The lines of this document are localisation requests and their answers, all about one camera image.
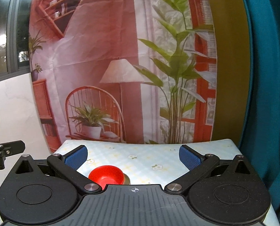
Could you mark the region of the teal curtain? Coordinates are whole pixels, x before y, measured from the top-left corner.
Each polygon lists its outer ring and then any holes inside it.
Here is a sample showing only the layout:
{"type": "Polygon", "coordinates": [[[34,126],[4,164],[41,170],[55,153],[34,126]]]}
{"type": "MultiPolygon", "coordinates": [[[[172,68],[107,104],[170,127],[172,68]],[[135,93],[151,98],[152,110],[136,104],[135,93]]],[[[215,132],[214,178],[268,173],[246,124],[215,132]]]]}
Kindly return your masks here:
{"type": "Polygon", "coordinates": [[[280,218],[280,0],[243,0],[250,81],[240,150],[269,190],[280,218]]]}

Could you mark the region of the dark window frame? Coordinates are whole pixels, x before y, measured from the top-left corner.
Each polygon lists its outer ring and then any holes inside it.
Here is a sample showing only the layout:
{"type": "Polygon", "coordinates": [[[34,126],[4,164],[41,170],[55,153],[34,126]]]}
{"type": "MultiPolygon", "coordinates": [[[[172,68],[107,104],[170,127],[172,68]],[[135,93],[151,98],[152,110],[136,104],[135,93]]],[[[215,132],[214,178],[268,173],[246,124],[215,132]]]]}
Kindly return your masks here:
{"type": "Polygon", "coordinates": [[[0,0],[0,81],[30,72],[31,1],[0,0]]]}

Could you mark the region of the floral checked tablecloth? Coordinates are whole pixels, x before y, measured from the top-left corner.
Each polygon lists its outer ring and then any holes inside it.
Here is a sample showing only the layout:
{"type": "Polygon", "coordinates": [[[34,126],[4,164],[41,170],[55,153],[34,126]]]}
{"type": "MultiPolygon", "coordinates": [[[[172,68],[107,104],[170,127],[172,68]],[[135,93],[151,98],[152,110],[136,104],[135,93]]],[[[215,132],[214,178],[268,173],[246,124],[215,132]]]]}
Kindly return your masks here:
{"type": "Polygon", "coordinates": [[[186,195],[164,190],[189,171],[179,159],[181,144],[68,140],[56,153],[79,145],[88,155],[77,172],[88,177],[112,165],[127,174],[130,185],[80,195],[47,159],[22,155],[0,186],[0,225],[278,225],[266,187],[229,139],[187,144],[220,163],[186,195]]]}

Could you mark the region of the green square plate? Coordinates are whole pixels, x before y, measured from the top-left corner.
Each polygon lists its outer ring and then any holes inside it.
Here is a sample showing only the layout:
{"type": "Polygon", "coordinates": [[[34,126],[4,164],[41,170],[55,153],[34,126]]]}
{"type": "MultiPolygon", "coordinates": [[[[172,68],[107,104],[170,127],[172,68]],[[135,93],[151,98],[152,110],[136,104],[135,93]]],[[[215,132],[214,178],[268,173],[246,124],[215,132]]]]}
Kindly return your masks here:
{"type": "Polygon", "coordinates": [[[124,183],[123,185],[130,185],[130,178],[127,176],[127,174],[124,174],[124,183]]]}

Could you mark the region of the printed room backdrop cloth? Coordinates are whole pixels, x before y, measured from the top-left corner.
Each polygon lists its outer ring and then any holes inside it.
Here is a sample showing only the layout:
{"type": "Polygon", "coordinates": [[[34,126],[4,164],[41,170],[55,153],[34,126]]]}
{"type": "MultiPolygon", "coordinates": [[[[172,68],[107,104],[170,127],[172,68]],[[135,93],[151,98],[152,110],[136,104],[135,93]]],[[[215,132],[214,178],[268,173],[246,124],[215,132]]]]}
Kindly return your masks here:
{"type": "Polygon", "coordinates": [[[209,141],[217,52],[208,0],[32,0],[29,53],[47,144],[209,141]]]}

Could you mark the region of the red bowl front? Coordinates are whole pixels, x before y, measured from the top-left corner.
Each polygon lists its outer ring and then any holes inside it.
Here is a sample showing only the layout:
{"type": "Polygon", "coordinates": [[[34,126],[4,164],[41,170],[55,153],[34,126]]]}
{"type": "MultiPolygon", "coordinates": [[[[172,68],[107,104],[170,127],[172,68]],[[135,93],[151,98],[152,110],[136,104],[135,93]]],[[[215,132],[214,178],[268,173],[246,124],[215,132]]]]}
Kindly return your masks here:
{"type": "Polygon", "coordinates": [[[123,185],[123,172],[116,166],[103,165],[90,172],[88,178],[105,189],[107,185],[123,185]]]}

